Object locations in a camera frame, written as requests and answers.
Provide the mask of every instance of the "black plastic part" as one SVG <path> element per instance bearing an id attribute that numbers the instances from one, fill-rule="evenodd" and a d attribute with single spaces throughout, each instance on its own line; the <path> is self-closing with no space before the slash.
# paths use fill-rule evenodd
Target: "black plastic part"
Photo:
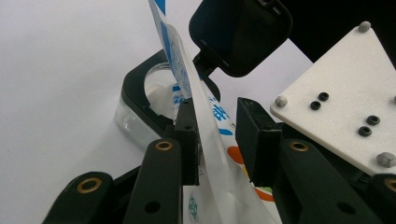
<path id="1" fill-rule="evenodd" d="M 284 140 L 278 159 L 284 174 L 273 186 L 273 195 L 284 223 L 381 223 L 312 144 Z M 290 208 L 296 204 L 300 210 Z"/>
<path id="2" fill-rule="evenodd" d="M 175 125 L 175 139 L 181 145 L 183 185 L 199 185 L 199 137 L 192 99 L 180 104 Z"/>
<path id="3" fill-rule="evenodd" d="M 260 104 L 238 98 L 235 138 L 248 176 L 256 187 L 269 187 L 274 183 L 281 134 L 280 127 Z"/>
<path id="4" fill-rule="evenodd" d="M 329 93 L 327 93 L 327 92 L 321 92 L 321 93 L 319 94 L 319 96 L 318 96 L 318 99 L 319 99 L 320 101 L 323 101 L 323 102 L 327 101 L 327 100 L 329 99 Z"/>
<path id="5" fill-rule="evenodd" d="M 154 132 L 163 136 L 166 125 L 172 124 L 173 121 L 163 115 L 157 115 L 149 108 L 149 100 L 145 92 L 146 74 L 159 63 L 168 63 L 163 50 L 158 51 L 128 73 L 122 85 L 121 97 L 125 104 L 145 121 Z"/>
<path id="6" fill-rule="evenodd" d="M 169 138 L 148 145 L 122 223 L 182 223 L 180 144 Z"/>
<path id="7" fill-rule="evenodd" d="M 113 181 L 114 189 L 111 195 L 114 205 L 108 211 L 108 223 L 122 223 L 139 170 L 140 166 Z"/>
<path id="8" fill-rule="evenodd" d="M 321 107 L 321 104 L 319 101 L 314 101 L 311 103 L 311 109 L 313 110 L 319 110 Z"/>
<path id="9" fill-rule="evenodd" d="M 93 224 L 107 220 L 113 188 L 113 179 L 108 174 L 80 175 L 61 192 L 43 223 Z"/>
<path id="10" fill-rule="evenodd" d="M 359 128 L 359 134 L 363 137 L 370 136 L 372 134 L 371 128 L 362 126 Z"/>
<path id="11" fill-rule="evenodd" d="M 366 202 L 384 223 L 396 220 L 396 175 L 374 175 L 365 195 Z"/>
<path id="12" fill-rule="evenodd" d="M 231 77 L 250 73 L 289 36 L 291 15 L 277 0 L 203 1 L 190 20 L 194 59 Z"/>
<path id="13" fill-rule="evenodd" d="M 379 117 L 377 117 L 376 115 L 369 116 L 366 120 L 366 122 L 368 124 L 373 125 L 373 126 L 379 124 L 380 121 L 381 121 L 381 119 Z"/>

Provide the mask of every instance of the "screw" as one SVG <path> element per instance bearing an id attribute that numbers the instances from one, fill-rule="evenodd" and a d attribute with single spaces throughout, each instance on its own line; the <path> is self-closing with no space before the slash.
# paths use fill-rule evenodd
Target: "screw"
<path id="1" fill-rule="evenodd" d="M 280 96 L 276 97 L 275 104 L 278 107 L 285 107 L 285 105 L 288 104 L 288 98 L 286 98 L 286 96 L 284 96 L 284 95 L 280 95 Z"/>
<path id="2" fill-rule="evenodd" d="M 366 122 L 368 124 L 373 125 L 373 126 L 379 124 L 379 121 L 381 121 L 381 119 L 379 117 L 377 117 L 376 115 L 369 116 L 366 120 Z"/>
<path id="3" fill-rule="evenodd" d="M 396 165 L 396 157 L 390 152 L 383 152 L 376 156 L 376 162 L 383 167 L 393 167 Z"/>
<path id="4" fill-rule="evenodd" d="M 321 92 L 320 95 L 318 96 L 320 101 L 327 101 L 329 99 L 329 93 L 327 92 Z"/>
<path id="5" fill-rule="evenodd" d="M 359 134 L 363 137 L 367 137 L 372 134 L 372 131 L 369 127 L 362 126 L 359 128 Z"/>
<path id="6" fill-rule="evenodd" d="M 364 22 L 362 22 L 362 23 L 359 25 L 358 30 L 359 30 L 359 32 L 361 32 L 361 33 L 366 33 L 368 30 L 370 30 L 370 28 L 371 28 L 371 23 L 368 22 L 368 21 L 364 21 Z"/>
<path id="7" fill-rule="evenodd" d="M 313 109 L 313 110 L 319 110 L 320 106 L 321 106 L 321 104 L 318 101 L 314 101 L 311 103 L 311 109 Z"/>

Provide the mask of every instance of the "white background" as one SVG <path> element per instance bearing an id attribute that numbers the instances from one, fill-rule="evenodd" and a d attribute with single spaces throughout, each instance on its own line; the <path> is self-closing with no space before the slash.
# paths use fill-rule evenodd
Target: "white background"
<path id="1" fill-rule="evenodd" d="M 199 3 L 167 7 L 191 57 Z M 159 49 L 147 0 L 0 2 L 0 223 L 41 223 L 74 177 L 140 164 L 114 115 L 125 75 Z M 233 116 L 237 96 L 268 109 L 310 64 L 288 40 L 248 77 L 212 77 Z"/>

